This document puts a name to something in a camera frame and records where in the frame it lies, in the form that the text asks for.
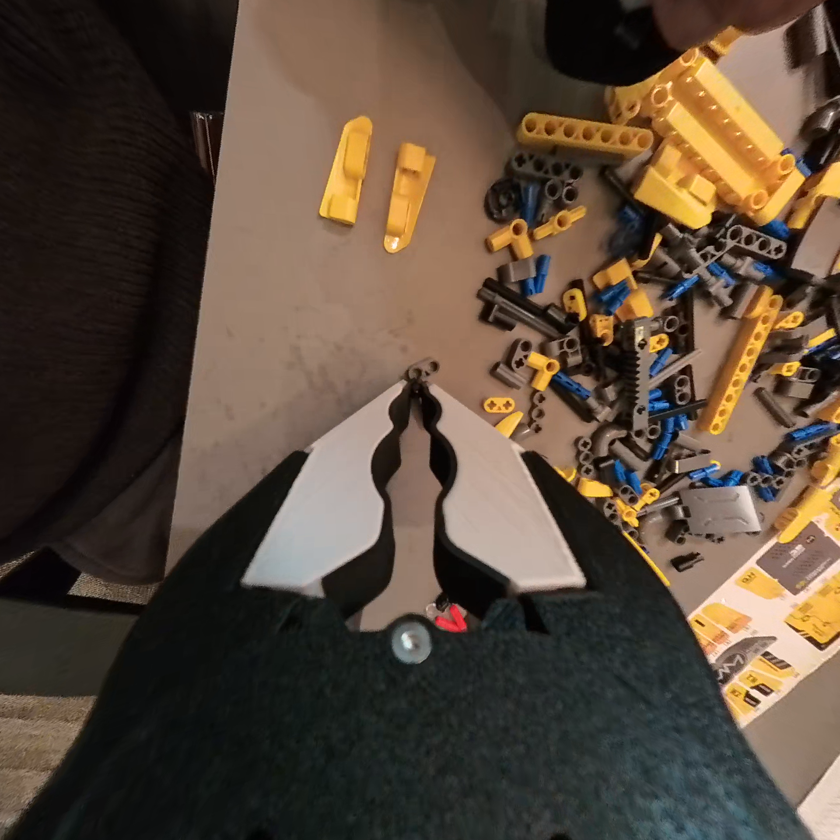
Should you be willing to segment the dark grey curved panel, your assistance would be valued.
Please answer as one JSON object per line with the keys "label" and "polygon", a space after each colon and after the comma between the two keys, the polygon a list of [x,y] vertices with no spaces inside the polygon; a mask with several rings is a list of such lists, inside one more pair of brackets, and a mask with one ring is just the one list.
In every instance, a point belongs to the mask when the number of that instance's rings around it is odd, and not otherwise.
{"label": "dark grey curved panel", "polygon": [[747,486],[702,487],[679,493],[688,531],[697,536],[757,533],[763,522]]}

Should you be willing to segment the dark grey bent beam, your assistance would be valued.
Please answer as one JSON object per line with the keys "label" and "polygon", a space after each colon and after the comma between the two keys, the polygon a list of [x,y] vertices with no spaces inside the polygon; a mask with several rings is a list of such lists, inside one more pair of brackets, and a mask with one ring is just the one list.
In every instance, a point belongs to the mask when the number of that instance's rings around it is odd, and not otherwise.
{"label": "dark grey bent beam", "polygon": [[411,388],[413,405],[416,407],[418,417],[423,422],[425,422],[427,409],[431,407],[429,386],[438,370],[439,363],[435,359],[427,357],[410,364],[405,371],[406,382]]}

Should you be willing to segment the person's left hand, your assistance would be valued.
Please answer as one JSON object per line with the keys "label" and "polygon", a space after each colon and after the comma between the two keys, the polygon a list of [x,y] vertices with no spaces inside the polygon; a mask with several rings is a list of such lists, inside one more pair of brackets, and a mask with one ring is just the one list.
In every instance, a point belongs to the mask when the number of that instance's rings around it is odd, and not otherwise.
{"label": "person's left hand", "polygon": [[789,24],[821,1],[653,1],[651,8],[664,40],[687,49],[734,27],[761,34]]}

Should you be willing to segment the yellow grey sticker sheet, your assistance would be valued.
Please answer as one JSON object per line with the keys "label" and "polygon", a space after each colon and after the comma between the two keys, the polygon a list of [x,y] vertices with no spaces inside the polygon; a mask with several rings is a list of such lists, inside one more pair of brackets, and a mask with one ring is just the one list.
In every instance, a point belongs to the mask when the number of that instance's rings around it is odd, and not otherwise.
{"label": "yellow grey sticker sheet", "polygon": [[767,542],[687,621],[740,728],[838,653],[839,517]]}

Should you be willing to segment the black pulley wheel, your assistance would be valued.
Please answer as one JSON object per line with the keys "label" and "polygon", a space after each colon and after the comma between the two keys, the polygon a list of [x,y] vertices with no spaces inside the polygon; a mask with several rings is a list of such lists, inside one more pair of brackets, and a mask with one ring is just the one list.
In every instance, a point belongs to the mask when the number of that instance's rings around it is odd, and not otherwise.
{"label": "black pulley wheel", "polygon": [[521,182],[512,177],[502,177],[487,189],[484,209],[487,217],[496,223],[509,223],[521,217],[523,192]]}

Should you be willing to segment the large yellow brick panel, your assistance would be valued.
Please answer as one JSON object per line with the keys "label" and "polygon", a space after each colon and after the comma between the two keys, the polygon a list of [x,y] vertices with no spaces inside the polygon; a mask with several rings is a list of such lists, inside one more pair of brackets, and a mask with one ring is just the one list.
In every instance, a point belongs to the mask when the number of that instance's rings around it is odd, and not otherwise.
{"label": "large yellow brick panel", "polygon": [[792,152],[718,69],[742,32],[728,27],[637,84],[609,87],[611,121],[649,127],[658,141],[633,198],[695,230],[731,209],[772,222],[805,176]]}

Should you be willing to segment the yellow beam with holes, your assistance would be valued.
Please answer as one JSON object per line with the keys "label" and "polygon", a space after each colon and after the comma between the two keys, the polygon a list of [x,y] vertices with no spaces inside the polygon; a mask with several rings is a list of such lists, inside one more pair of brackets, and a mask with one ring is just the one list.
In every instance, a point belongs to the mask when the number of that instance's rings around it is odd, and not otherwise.
{"label": "yellow beam with holes", "polygon": [[526,113],[516,128],[515,137],[521,146],[530,149],[617,163],[647,154],[656,145],[649,129],[542,112]]}

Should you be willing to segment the long yellow beam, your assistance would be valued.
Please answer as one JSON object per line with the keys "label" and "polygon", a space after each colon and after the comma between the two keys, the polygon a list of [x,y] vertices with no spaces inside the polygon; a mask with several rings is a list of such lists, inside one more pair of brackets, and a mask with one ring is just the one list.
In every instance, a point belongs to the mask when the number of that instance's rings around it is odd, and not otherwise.
{"label": "long yellow beam", "polygon": [[782,296],[768,286],[761,286],[753,295],[712,393],[697,420],[701,432],[719,435],[726,429],[780,315],[782,303]]}

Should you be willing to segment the yellow curved panel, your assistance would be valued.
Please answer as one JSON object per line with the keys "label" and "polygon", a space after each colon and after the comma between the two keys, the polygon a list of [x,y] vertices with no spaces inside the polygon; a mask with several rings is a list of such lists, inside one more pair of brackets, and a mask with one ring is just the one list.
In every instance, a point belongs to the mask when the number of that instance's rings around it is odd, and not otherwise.
{"label": "yellow curved panel", "polygon": [[397,152],[383,246],[394,255],[412,241],[436,157],[415,143],[401,143]]}
{"label": "yellow curved panel", "polygon": [[356,223],[371,149],[373,123],[361,115],[344,124],[319,214],[334,222]]}

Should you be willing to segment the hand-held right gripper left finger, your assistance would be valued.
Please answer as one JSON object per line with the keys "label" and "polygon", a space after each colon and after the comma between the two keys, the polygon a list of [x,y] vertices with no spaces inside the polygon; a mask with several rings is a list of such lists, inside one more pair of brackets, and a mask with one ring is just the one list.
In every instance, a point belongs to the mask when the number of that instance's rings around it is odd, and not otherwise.
{"label": "hand-held right gripper left finger", "polygon": [[395,558],[387,484],[412,397],[398,382],[306,449],[243,586],[326,599],[344,618],[383,593]]}

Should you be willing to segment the pile of mixed brick parts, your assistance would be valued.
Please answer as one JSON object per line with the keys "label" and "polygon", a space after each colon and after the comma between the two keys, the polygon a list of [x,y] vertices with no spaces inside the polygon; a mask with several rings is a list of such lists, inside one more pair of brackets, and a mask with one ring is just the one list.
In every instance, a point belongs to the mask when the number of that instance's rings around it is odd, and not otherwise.
{"label": "pile of mixed brick parts", "polygon": [[[491,374],[532,389],[527,418],[502,428],[514,438],[540,431],[543,392],[556,392],[582,421],[569,474],[628,538],[663,518],[667,540],[722,543],[758,536],[765,508],[796,474],[812,468],[811,486],[777,521],[791,539],[832,504],[838,473],[838,114],[815,117],[827,146],[794,154],[805,180],[779,216],[757,225],[729,208],[699,229],[675,223],[634,199],[653,155],[608,162],[519,145],[507,175],[522,184],[521,217],[486,238],[506,261],[479,289],[482,318],[499,329],[526,327]],[[697,420],[761,286],[783,298],[748,383],[722,434]],[[621,331],[651,318],[646,439],[633,440],[624,415]],[[679,493],[702,487],[749,487],[763,522],[757,533],[689,533]]]}

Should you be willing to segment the grey gear rack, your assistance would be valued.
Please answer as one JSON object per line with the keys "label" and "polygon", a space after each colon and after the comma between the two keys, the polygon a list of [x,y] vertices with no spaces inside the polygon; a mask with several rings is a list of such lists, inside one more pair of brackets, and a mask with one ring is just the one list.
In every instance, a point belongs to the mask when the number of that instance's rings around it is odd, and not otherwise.
{"label": "grey gear rack", "polygon": [[648,434],[649,369],[653,357],[649,349],[651,338],[651,318],[636,318],[622,326],[624,415],[627,428],[638,443],[643,442]]}

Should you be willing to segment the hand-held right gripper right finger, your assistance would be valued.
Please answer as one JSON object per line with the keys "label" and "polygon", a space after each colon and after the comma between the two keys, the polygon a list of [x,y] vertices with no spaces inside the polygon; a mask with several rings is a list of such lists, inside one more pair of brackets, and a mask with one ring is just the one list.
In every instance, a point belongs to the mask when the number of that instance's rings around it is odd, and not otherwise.
{"label": "hand-held right gripper right finger", "polygon": [[441,486],[434,513],[441,591],[478,618],[499,600],[582,591],[585,574],[527,453],[438,385],[422,386],[422,415]]}

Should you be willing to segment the pile of black red pins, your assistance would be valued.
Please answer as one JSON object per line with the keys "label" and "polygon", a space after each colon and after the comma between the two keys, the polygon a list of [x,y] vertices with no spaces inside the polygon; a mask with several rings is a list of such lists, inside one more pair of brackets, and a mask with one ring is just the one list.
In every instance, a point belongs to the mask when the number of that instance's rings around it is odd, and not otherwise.
{"label": "pile of black red pins", "polygon": [[469,630],[463,608],[442,591],[427,605],[426,614],[429,620],[442,631],[464,634]]}

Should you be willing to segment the person's grey trousers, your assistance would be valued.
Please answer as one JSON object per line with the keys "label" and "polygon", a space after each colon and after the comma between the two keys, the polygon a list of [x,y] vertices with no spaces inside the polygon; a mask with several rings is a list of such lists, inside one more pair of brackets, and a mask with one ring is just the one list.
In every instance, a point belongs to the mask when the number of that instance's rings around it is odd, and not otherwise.
{"label": "person's grey trousers", "polygon": [[51,549],[74,569],[105,582],[162,581],[181,449],[182,437],[176,434],[97,516]]}

